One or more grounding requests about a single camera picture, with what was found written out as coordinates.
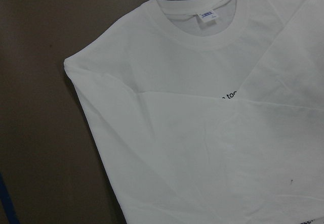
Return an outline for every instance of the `neckband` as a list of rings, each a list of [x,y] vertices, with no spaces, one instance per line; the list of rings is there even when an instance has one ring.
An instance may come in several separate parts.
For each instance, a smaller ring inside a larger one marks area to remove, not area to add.
[[[187,33],[174,25],[166,16],[193,15],[196,12],[214,9],[229,0],[149,0],[145,11],[158,29],[183,46],[198,50],[213,50],[224,47],[240,36],[248,20],[248,1],[236,0],[235,14],[226,29],[210,36]]]

